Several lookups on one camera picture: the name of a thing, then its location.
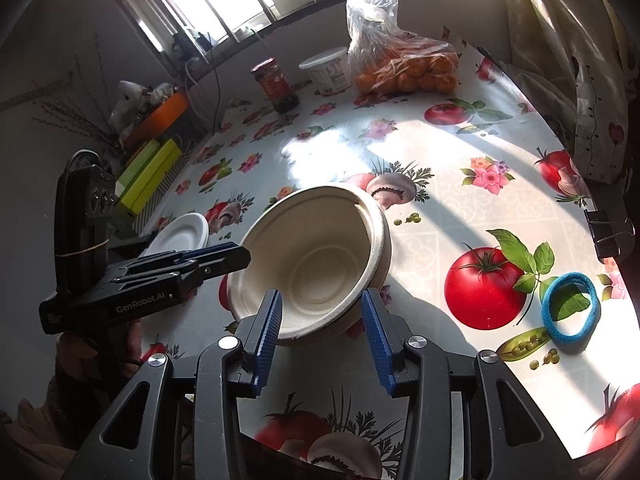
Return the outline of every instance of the beige curtain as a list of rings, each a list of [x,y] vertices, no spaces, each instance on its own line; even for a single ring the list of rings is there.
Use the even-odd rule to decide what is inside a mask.
[[[503,68],[556,127],[583,177],[623,173],[638,51],[605,0],[507,0]]]

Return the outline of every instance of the plate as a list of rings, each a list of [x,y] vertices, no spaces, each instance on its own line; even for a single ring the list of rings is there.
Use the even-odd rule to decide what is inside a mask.
[[[165,251],[193,251],[207,245],[209,225],[200,213],[187,213],[176,218],[151,242],[144,253],[164,253]]]

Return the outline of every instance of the red jar lid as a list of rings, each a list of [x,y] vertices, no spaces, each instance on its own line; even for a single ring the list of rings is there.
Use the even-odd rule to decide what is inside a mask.
[[[275,63],[276,63],[275,58],[270,57],[269,59],[267,59],[267,60],[263,61],[262,63],[257,64],[256,66],[254,66],[254,67],[251,69],[251,73],[258,72],[258,70],[261,70],[261,69],[263,69],[264,67],[266,67],[266,66],[268,66],[268,65],[270,65],[270,64],[275,64]]]

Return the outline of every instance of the blue hair tie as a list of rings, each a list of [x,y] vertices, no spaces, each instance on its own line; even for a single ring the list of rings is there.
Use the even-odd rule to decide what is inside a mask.
[[[552,296],[558,291],[560,287],[568,285],[569,283],[583,286],[589,294],[591,300],[591,311],[587,316],[584,325],[580,329],[580,332],[574,335],[567,335],[560,332],[551,319],[550,311]],[[588,337],[589,334],[593,331],[598,321],[599,315],[600,301],[598,300],[598,295],[596,294],[596,288],[593,286],[592,281],[581,272],[568,272],[560,276],[549,286],[549,288],[546,290],[545,297],[542,300],[542,321],[545,324],[546,331],[549,332],[551,339],[553,339],[557,343],[573,344]]]

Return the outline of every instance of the white wall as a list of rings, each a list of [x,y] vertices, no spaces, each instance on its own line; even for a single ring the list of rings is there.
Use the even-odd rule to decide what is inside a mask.
[[[97,98],[105,101],[94,55],[94,34],[100,37],[102,62],[111,101],[116,84],[127,79],[157,84],[167,79],[162,65],[148,50],[124,16],[118,0],[36,0],[9,44],[0,51],[0,100],[43,84],[73,68],[78,54],[84,76]],[[472,44],[485,46],[508,60],[505,0],[400,0],[399,25],[439,38],[442,25]],[[307,16],[266,39],[295,83],[306,79],[297,66],[321,50],[347,45],[344,4]],[[219,68],[223,104],[232,96],[261,95],[249,70],[265,59],[254,44]],[[213,74],[200,83],[209,110],[215,104]],[[81,96],[79,81],[74,82]],[[87,104],[86,112],[93,114]],[[88,146],[84,139],[51,130],[31,120],[34,107],[24,104],[0,113],[0,178],[3,208],[0,214],[0,278],[3,344],[0,409],[15,413],[18,400],[27,397],[39,405],[52,375],[53,339],[40,328],[37,307],[55,285],[52,258],[54,190],[67,158]]]

